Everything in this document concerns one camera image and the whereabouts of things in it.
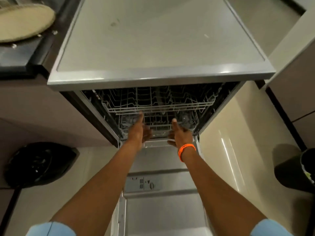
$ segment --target dishwasher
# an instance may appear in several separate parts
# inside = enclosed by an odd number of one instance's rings
[[[203,130],[246,81],[274,72],[227,0],[81,1],[49,87],[116,147],[140,111],[153,130],[127,176],[112,236],[215,234],[167,144],[171,121],[192,131],[203,157]]]

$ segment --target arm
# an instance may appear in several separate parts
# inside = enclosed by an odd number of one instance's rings
[[[151,131],[143,114],[130,128],[128,140],[109,163],[93,176],[51,219],[69,226],[77,236],[103,236],[124,187],[127,174]]]
[[[169,144],[180,149],[192,143],[190,131],[178,126],[174,119]],[[190,175],[197,187],[208,217],[220,236],[250,235],[253,228],[266,217],[241,194],[224,182],[192,147],[182,153]]]

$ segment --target hand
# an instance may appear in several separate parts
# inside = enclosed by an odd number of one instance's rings
[[[152,137],[152,130],[149,126],[145,126],[143,121],[144,115],[140,112],[138,120],[128,130],[128,142],[136,144],[137,150],[141,150],[142,143],[149,140]]]
[[[184,127],[180,127],[175,118],[172,120],[172,131],[170,131],[168,138],[175,140],[168,140],[167,143],[177,147],[178,150],[185,144],[192,144],[193,141],[191,131]]]

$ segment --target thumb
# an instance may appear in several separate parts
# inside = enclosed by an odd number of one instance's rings
[[[180,129],[180,127],[179,127],[179,125],[178,125],[178,123],[177,123],[176,118],[173,118],[173,119],[172,119],[172,129],[173,129],[173,131],[177,131],[177,130]]]
[[[143,118],[144,118],[143,112],[140,112],[140,113],[139,113],[139,117],[138,117],[138,119],[137,119],[137,123],[142,123]]]

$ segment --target floor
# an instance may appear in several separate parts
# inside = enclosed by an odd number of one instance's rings
[[[266,55],[299,19],[280,0],[229,1]],[[267,217],[294,235],[304,235],[312,197],[283,187],[273,173],[275,165],[300,151],[270,99],[254,82],[245,83],[231,99],[201,134],[200,144],[206,162],[221,178]],[[79,150],[81,156],[63,178],[22,191],[6,236],[25,235],[29,226],[49,220],[116,152],[115,147]]]

